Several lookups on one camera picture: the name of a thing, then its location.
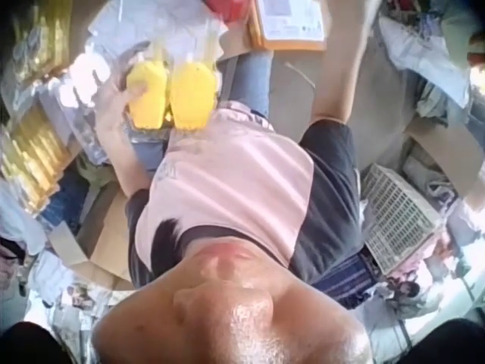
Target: white crate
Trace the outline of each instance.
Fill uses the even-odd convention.
[[[441,225],[440,214],[395,171],[372,165],[362,196],[375,217],[365,245],[388,275]]]

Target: white basket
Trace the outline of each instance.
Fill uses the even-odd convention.
[[[365,245],[383,274],[409,258],[441,225],[440,214],[395,171],[372,165],[362,196],[375,217]]]

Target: blue jeans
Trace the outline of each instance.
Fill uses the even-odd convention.
[[[218,65],[223,74],[223,89],[229,76],[226,74],[229,60]],[[229,92],[230,101],[239,101],[248,106],[256,114],[265,118],[269,116],[270,108],[270,78],[273,52],[253,52],[241,55],[237,59],[234,77]],[[145,165],[148,173],[153,176],[167,148],[167,140],[160,143],[134,143],[138,159]]]

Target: yellow bottle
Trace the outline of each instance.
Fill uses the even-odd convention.
[[[167,70],[160,60],[138,63],[128,74],[127,88],[140,82],[147,87],[143,96],[129,104],[135,128],[158,130],[162,127],[167,108],[167,81]]]
[[[177,129],[197,130],[207,125],[217,92],[217,78],[210,67],[201,62],[189,62],[176,68],[170,91]]]

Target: red object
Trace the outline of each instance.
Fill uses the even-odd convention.
[[[216,14],[220,15],[224,23],[245,20],[249,12],[251,0],[204,0],[204,3]]]

